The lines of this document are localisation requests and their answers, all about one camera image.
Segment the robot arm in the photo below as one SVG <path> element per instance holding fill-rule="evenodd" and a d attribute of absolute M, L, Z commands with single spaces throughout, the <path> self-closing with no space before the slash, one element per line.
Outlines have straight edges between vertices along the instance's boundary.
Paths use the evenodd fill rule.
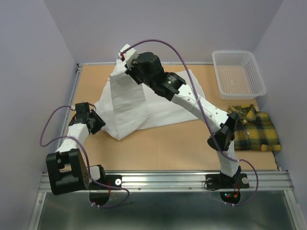
<path fill-rule="evenodd" d="M 125 45 L 121 52 L 127 49 L 129 45 Z M 238 122 L 238 115 L 222 111 L 209 103 L 202 97 L 195 98 L 194 93 L 185 80 L 175 73 L 164 72 L 162 64 L 158 56 L 151 52 L 137 54 L 135 49 L 130 49 L 127 53 L 121 56 L 121 59 L 126 62 L 126 73 L 129 74 L 137 84 L 144 83 L 154 90 L 154 92 L 167 100 L 176 103 L 190 111 L 201 121 L 204 121 L 200 107 L 197 101 L 201 102 L 203 110 L 209 126 L 214 132 L 214 136 L 219 144 L 223 154 L 236 159 L 234 151 L 234 132 Z M 208 144 L 217 150 L 212 137 L 208 139 Z M 225 158 L 217 151 L 220 164 L 221 174 L 229 177 L 229 181 L 236 181 L 240 174 L 240 166 L 236 161 L 231 161 Z"/>
<path fill-rule="evenodd" d="M 88 103 L 78 103 L 75 108 L 76 114 L 69 123 L 66 138 L 56 152 L 46 157 L 50 187 L 54 195 L 89 188 L 89 172 L 74 139 L 83 144 L 90 133 L 95 134 L 105 125 L 98 114 L 90 110 Z M 70 165 L 71 171 L 61 172 L 65 165 Z M 90 170 L 94 180 L 104 180 L 105 173 L 101 165 L 92 166 Z"/>

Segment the white cloth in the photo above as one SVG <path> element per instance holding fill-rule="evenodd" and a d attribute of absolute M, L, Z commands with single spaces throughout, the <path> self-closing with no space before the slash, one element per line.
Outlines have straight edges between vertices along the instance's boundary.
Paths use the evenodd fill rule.
<path fill-rule="evenodd" d="M 95 103 L 98 115 L 106 123 L 103 131 L 120 140 L 135 130 L 197 120 L 189 111 L 156 95 L 148 86 L 138 85 L 124 73 L 124 65 L 125 62 L 117 61 L 100 100 Z M 189 71 L 197 93 L 205 98 L 196 77 Z M 191 85 L 186 71 L 176 74 Z"/>

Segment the plastic basket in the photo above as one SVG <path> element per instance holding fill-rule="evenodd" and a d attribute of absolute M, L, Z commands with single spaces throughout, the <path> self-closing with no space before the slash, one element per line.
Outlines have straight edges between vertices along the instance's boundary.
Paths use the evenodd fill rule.
<path fill-rule="evenodd" d="M 212 57 L 223 100 L 249 100 L 267 93 L 252 53 L 223 50 L 213 52 Z"/>

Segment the lavender wall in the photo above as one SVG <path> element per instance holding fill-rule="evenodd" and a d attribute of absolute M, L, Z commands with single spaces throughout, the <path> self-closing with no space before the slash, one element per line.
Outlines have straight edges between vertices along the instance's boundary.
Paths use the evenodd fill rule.
<path fill-rule="evenodd" d="M 44 0 L 78 63 L 114 61 L 126 43 L 159 38 L 186 61 L 212 62 L 223 49 L 253 51 L 282 0 Z M 162 61 L 178 61 L 146 44 Z"/>
<path fill-rule="evenodd" d="M 254 54 L 268 89 L 258 103 L 270 113 L 282 145 L 276 161 L 289 170 L 306 220 L 306 0 L 284 0 Z"/>
<path fill-rule="evenodd" d="M 0 229 L 27 229 L 46 154 L 40 132 L 69 100 L 75 61 L 42 0 L 0 7 Z M 59 134 L 59 114 L 46 140 Z"/>

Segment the yellow plaid shirt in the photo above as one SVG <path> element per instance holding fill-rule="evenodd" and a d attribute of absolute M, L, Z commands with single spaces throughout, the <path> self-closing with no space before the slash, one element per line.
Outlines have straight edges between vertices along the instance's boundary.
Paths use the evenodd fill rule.
<path fill-rule="evenodd" d="M 235 131 L 235 150 L 281 150 L 277 133 L 266 112 L 256 111 L 253 104 L 230 106 L 228 112 L 236 112 L 240 118 Z"/>

